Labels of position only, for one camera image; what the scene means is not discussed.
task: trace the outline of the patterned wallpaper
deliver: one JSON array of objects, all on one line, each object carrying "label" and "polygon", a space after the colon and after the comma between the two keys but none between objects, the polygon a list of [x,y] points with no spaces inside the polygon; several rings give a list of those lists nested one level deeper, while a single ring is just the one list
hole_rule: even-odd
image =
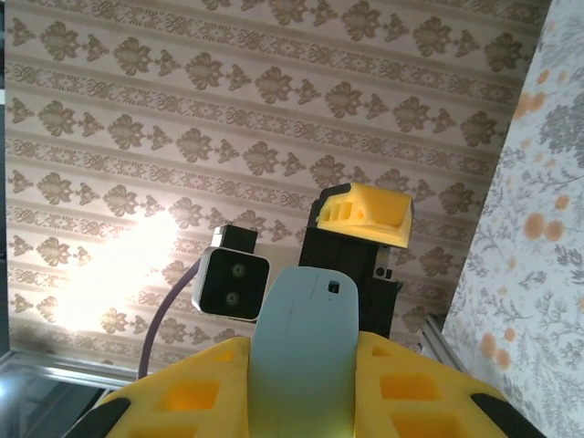
[{"label": "patterned wallpaper", "polygon": [[[215,226],[298,247],[320,190],[358,181],[414,198],[411,248],[391,260],[405,283],[392,337],[417,348],[426,313],[449,307],[546,9],[14,0],[13,342],[135,367],[154,309]],[[168,235],[171,251],[143,243]],[[154,365],[251,330],[197,314],[185,291]]]},{"label": "patterned wallpaper", "polygon": [[584,11],[555,0],[444,335],[548,437],[584,436]]}]

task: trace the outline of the metal frame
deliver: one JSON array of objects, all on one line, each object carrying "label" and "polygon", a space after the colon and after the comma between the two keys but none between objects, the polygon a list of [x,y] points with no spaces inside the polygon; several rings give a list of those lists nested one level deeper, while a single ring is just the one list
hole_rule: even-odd
[{"label": "metal frame", "polygon": [[136,374],[129,370],[116,370],[81,360],[55,358],[26,351],[12,352],[0,366],[0,372],[12,370],[55,381],[113,391],[136,380]]},{"label": "metal frame", "polygon": [[15,355],[15,353],[13,351],[7,351],[6,353],[4,353],[2,355],[2,357],[0,357],[0,372],[2,372],[4,370],[5,365],[8,363],[10,358],[12,358],[14,355]]},{"label": "metal frame", "polygon": [[91,407],[91,409],[97,408],[98,406],[100,406],[101,402],[103,402],[103,399],[105,399],[111,393],[112,393],[112,390],[105,390],[104,392],[102,392],[101,395],[99,396],[99,398],[97,400],[95,400],[95,403],[93,403],[93,406]]},{"label": "metal frame", "polygon": [[468,374],[463,363],[458,359],[453,349],[450,348],[436,317],[429,315],[422,329],[422,346],[428,349],[429,356],[455,370]]}]

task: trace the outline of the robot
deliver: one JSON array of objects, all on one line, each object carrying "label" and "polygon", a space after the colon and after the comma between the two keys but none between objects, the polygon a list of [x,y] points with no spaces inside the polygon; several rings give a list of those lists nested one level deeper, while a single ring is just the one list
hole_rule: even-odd
[{"label": "robot", "polygon": [[[543,437],[495,388],[388,339],[400,284],[375,253],[407,246],[412,214],[401,193],[326,189],[299,266],[279,273],[261,309],[242,310],[255,320],[258,308],[253,340],[226,340],[113,392],[66,438]],[[254,244],[231,229],[219,247],[250,256]],[[193,302],[218,309],[205,298],[217,293],[204,286],[211,260]]]}]

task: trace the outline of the wall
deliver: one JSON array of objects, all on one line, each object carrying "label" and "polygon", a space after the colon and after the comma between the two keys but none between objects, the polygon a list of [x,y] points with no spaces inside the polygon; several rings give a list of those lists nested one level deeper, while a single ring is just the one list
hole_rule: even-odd
[{"label": "wall", "polygon": [[[547,10],[428,4],[14,0],[13,344],[132,368],[215,226],[299,247],[320,190],[359,181],[416,203],[391,260],[405,284],[391,335],[415,349],[452,298]],[[153,366],[253,332],[226,324],[186,290]]]},{"label": "wall", "polygon": [[[4,51],[5,45],[5,33],[4,33],[4,2],[0,5],[0,11],[2,13],[2,34],[0,36],[0,45]],[[4,57],[2,57],[2,68],[4,68]],[[5,88],[4,88],[4,75],[2,75],[0,83],[0,110],[3,114],[5,112]],[[5,136],[5,120],[0,120],[0,134],[2,134],[2,139]],[[6,204],[5,204],[5,155],[4,155],[4,143],[2,144],[2,157],[0,157],[0,183],[2,188],[0,189],[0,214],[2,218],[0,219],[0,358],[8,352],[10,349],[10,341],[8,338],[8,287],[6,283]]]},{"label": "wall", "polygon": [[555,1],[444,335],[549,437],[584,436],[584,9]]}]

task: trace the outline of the depth camera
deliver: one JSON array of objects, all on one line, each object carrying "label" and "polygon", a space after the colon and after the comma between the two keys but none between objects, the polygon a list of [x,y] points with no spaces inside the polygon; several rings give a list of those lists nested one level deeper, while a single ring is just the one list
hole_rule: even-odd
[{"label": "depth camera", "polygon": [[203,252],[193,304],[204,313],[254,320],[262,307],[269,275],[263,257],[223,247]]}]

